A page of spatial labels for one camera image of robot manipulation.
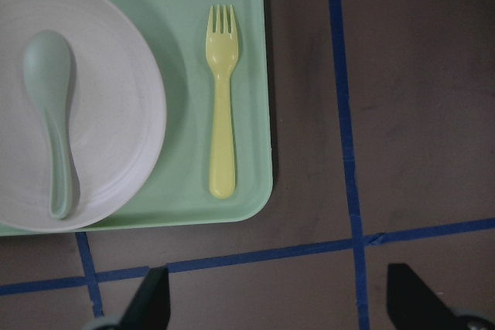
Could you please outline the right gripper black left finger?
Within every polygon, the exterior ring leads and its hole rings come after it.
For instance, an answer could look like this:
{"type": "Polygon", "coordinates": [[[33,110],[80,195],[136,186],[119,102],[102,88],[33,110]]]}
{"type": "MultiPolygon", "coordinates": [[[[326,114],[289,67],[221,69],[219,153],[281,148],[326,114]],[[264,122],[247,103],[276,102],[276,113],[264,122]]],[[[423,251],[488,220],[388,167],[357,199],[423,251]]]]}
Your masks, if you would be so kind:
{"type": "Polygon", "coordinates": [[[169,272],[152,268],[118,323],[118,329],[167,329],[171,316],[169,272]]]}

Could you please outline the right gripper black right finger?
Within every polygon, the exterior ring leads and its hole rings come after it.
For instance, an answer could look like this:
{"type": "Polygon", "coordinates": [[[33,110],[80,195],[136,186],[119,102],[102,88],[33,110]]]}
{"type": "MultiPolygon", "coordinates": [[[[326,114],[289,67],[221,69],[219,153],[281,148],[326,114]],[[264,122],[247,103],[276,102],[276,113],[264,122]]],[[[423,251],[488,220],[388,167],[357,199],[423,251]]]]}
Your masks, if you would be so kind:
{"type": "Polygon", "coordinates": [[[387,266],[387,314],[396,329],[468,329],[407,264],[387,266]]]}

